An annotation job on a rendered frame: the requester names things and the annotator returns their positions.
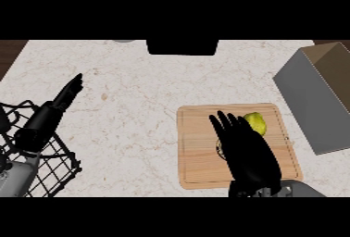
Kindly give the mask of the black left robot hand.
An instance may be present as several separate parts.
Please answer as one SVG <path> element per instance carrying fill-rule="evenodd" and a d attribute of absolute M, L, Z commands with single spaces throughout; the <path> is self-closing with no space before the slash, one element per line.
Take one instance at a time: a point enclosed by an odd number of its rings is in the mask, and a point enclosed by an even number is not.
<path fill-rule="evenodd" d="M 15 146 L 27 152 L 43 150 L 58 129 L 63 113 L 83 90 L 83 74 L 68 82 L 52 101 L 46 101 L 35 109 L 25 126 L 15 132 Z"/>

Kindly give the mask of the wooden cutting board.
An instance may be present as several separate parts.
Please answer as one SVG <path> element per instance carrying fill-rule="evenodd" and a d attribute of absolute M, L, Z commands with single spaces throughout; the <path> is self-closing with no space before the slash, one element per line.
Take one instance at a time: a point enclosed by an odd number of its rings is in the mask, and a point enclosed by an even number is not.
<path fill-rule="evenodd" d="M 179 182 L 185 189 L 227 188 L 232 175 L 216 151 L 217 135 L 210 115 L 217 111 L 245 116 L 258 112 L 267 125 L 264 139 L 276 156 L 282 180 L 303 180 L 303 172 L 288 138 L 279 108 L 272 103 L 182 106 L 177 110 Z"/>

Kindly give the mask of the grey cardboard box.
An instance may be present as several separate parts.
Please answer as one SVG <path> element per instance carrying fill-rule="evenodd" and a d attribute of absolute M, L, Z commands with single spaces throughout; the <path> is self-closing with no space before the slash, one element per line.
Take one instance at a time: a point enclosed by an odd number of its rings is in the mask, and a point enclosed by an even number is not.
<path fill-rule="evenodd" d="M 273 81 L 314 154 L 350 149 L 350 50 L 343 43 L 300 48 Z"/>

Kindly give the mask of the yellow-green fruit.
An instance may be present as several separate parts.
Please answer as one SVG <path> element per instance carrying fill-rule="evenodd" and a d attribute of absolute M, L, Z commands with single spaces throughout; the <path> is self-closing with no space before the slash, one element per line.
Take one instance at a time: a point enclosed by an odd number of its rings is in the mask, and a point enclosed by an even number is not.
<path fill-rule="evenodd" d="M 244 116 L 244 119 L 247 120 L 252 130 L 257 131 L 261 136 L 264 136 L 267 132 L 267 125 L 263 115 L 258 112 L 252 112 Z"/>

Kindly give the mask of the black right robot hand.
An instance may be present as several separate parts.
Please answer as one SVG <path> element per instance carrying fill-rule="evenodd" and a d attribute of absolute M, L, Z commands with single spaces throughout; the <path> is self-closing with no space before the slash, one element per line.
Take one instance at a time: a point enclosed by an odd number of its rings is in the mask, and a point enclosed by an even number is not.
<path fill-rule="evenodd" d="M 210 115 L 210 121 L 233 177 L 229 197 L 252 197 L 264 188 L 276 194 L 282 189 L 282 172 L 263 136 L 247 120 L 232 113 L 217 111 L 217 117 Z"/>

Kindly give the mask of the black appliance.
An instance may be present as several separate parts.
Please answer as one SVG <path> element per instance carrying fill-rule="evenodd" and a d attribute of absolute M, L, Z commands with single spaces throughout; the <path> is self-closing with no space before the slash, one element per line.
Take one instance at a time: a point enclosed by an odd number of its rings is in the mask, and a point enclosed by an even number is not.
<path fill-rule="evenodd" d="M 148 40 L 151 55 L 213 56 L 217 40 Z"/>

